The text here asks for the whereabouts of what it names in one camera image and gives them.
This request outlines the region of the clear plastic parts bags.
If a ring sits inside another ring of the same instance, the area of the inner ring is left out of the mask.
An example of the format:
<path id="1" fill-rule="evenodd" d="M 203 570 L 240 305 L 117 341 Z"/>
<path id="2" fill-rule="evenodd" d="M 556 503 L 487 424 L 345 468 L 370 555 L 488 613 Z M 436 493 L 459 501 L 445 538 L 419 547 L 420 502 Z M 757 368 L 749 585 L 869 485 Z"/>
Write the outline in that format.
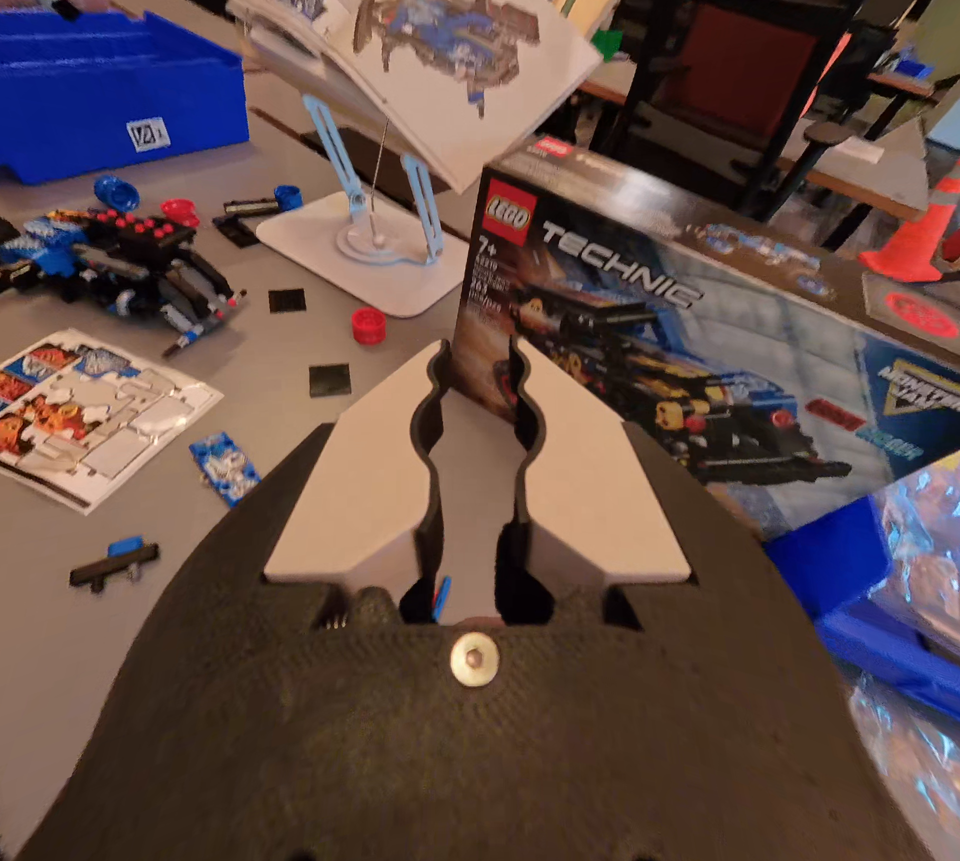
<path id="1" fill-rule="evenodd" d="M 924 661 L 958 679 L 959 461 L 935 461 L 879 495 L 892 569 L 868 605 L 905 624 Z M 959 858 L 958 690 L 909 698 L 862 673 L 848 707 L 874 767 L 934 859 Z"/>

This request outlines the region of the toy truck set box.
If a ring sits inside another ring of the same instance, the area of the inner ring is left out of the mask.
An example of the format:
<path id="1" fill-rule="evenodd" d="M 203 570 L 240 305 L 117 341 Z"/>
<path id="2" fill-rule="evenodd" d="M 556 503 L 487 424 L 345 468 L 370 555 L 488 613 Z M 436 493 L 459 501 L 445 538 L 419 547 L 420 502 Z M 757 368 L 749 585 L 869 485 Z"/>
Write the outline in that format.
<path id="1" fill-rule="evenodd" d="M 452 352 L 520 336 L 771 541 L 954 455 L 958 310 L 551 137 L 487 165 Z"/>

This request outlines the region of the sticker sheet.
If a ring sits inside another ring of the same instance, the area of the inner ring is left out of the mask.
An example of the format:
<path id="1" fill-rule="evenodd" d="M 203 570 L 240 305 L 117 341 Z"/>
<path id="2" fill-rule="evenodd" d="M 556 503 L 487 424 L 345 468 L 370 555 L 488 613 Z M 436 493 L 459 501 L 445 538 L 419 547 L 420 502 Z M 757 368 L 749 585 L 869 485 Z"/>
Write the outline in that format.
<path id="1" fill-rule="evenodd" d="M 87 515 L 223 400 L 73 328 L 1 361 L 1 474 Z"/>

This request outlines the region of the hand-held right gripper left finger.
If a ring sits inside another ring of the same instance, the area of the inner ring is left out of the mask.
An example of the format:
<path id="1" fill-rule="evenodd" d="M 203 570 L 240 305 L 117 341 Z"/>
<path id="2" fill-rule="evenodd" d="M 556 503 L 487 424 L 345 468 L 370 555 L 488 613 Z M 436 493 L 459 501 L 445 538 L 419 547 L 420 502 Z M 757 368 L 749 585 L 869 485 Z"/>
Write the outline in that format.
<path id="1" fill-rule="evenodd" d="M 445 526 L 430 453 L 444 434 L 450 363 L 450 342 L 433 341 L 340 415 L 266 580 L 327 584 L 350 597 L 381 589 L 405 621 L 433 621 Z"/>

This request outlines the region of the toy truck chassis model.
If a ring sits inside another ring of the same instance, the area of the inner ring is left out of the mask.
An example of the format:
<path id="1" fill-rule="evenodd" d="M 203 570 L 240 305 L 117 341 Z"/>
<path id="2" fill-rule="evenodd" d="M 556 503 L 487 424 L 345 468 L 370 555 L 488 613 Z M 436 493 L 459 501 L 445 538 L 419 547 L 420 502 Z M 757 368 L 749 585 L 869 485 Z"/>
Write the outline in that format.
<path id="1" fill-rule="evenodd" d="M 112 208 L 54 210 L 17 228 L 1 220 L 2 293 L 50 289 L 115 317 L 162 320 L 170 360 L 227 324 L 246 302 L 194 248 L 197 229 Z"/>

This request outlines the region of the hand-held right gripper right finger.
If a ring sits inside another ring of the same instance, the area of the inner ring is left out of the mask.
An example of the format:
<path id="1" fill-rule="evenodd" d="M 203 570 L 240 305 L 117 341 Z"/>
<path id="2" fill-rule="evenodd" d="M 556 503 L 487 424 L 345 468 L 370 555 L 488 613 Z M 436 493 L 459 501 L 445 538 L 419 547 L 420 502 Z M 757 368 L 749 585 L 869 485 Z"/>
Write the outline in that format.
<path id="1" fill-rule="evenodd" d="M 631 426 L 523 338 L 510 340 L 513 433 L 524 449 L 497 544 L 497 612 L 546 623 L 580 592 L 690 581 L 690 563 Z"/>

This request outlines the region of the blue plastic bin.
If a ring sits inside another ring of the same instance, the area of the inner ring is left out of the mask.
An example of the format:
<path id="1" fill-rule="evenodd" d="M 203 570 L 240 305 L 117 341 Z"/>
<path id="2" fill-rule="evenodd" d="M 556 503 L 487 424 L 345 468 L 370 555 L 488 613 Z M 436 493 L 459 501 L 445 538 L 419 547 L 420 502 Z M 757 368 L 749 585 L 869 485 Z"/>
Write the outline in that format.
<path id="1" fill-rule="evenodd" d="M 2 12 L 2 174 L 38 185 L 249 139 L 234 51 L 150 12 Z"/>

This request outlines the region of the black beam with blue part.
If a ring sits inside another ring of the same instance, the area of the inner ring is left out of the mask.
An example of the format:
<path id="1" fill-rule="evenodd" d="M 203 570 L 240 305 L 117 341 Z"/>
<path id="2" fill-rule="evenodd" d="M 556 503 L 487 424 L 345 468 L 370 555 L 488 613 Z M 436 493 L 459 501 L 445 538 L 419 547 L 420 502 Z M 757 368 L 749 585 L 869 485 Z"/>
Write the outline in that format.
<path id="1" fill-rule="evenodd" d="M 160 556 L 158 544 L 147 542 L 142 535 L 132 535 L 111 543 L 100 559 L 71 570 L 68 585 L 72 589 L 88 589 L 91 594 L 100 595 L 109 579 L 117 575 L 126 575 L 127 579 L 136 582 L 142 567 L 157 561 Z"/>

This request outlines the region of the blue printed panel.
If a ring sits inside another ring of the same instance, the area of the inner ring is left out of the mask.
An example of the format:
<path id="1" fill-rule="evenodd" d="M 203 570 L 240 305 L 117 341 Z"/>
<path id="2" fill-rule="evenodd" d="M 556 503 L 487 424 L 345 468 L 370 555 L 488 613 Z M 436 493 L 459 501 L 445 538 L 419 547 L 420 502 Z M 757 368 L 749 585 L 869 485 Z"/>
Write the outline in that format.
<path id="1" fill-rule="evenodd" d="M 192 442 L 189 452 L 204 483 L 231 510 L 261 483 L 246 452 L 226 432 Z"/>

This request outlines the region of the black chair red back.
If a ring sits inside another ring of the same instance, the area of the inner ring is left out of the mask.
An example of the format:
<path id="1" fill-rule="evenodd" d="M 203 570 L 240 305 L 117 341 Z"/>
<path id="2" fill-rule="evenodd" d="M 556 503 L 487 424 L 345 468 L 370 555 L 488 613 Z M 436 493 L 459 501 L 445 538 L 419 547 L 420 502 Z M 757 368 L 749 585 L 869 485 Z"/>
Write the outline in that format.
<path id="1" fill-rule="evenodd" d="M 650 0 L 590 148 L 752 215 L 866 0 Z"/>

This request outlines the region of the grey desk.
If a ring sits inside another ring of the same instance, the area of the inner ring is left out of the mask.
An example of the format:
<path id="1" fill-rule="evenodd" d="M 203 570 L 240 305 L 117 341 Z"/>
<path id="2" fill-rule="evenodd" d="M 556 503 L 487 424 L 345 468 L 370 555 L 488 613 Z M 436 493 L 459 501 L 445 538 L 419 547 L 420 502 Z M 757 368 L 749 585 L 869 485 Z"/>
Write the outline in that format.
<path id="1" fill-rule="evenodd" d="M 246 305 L 211 337 L 174 358 L 222 401 L 89 515 L 2 478 L 2 847 L 16 855 L 71 775 L 131 643 L 164 588 L 227 507 L 204 484 L 189 444 L 224 431 L 266 476 L 319 424 L 332 422 L 431 341 L 450 338 L 459 294 L 424 315 L 391 319 L 384 343 L 354 341 L 355 299 L 258 245 L 236 248 L 209 228 L 225 201 L 293 184 L 307 201 L 338 189 L 329 163 L 304 146 L 297 91 L 249 65 L 250 141 L 136 166 L 118 174 L 148 210 L 169 197 L 195 202 L 201 255 Z M 270 290 L 302 288 L 306 310 L 271 314 Z M 308 368 L 348 363 L 352 393 L 312 399 Z M 131 536 L 159 546 L 137 581 L 108 580 L 102 594 L 68 584 Z"/>

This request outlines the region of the orange traffic cone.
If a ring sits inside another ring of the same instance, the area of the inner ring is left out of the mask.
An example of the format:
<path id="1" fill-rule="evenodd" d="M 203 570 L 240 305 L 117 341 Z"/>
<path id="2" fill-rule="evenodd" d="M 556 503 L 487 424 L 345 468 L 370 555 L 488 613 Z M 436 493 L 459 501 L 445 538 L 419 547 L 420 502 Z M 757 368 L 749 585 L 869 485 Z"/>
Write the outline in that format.
<path id="1" fill-rule="evenodd" d="M 959 202 L 959 170 L 954 168 L 929 195 L 926 212 L 905 221 L 879 250 L 864 251 L 859 262 L 868 270 L 902 283 L 936 283 L 945 273 L 933 263 Z"/>

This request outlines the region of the plain blue bin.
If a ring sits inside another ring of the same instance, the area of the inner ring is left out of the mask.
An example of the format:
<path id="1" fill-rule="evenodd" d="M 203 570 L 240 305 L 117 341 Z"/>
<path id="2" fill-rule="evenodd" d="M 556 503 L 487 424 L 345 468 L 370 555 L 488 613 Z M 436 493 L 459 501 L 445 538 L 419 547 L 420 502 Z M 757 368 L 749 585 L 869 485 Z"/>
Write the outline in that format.
<path id="1" fill-rule="evenodd" d="M 777 538 L 766 553 L 836 659 L 958 721 L 958 661 L 871 599 L 893 568 L 873 497 Z"/>

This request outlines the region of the white book stand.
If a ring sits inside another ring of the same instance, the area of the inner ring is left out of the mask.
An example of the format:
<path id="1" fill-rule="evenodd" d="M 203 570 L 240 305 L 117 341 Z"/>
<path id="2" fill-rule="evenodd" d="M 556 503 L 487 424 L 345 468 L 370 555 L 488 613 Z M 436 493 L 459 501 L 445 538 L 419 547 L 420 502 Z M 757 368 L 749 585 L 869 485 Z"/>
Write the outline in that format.
<path id="1" fill-rule="evenodd" d="M 335 64 L 262 19 L 243 47 L 297 89 L 340 190 L 268 219 L 268 248 L 384 314 L 409 319 L 459 289 L 468 246 L 442 230 L 426 162 Z"/>

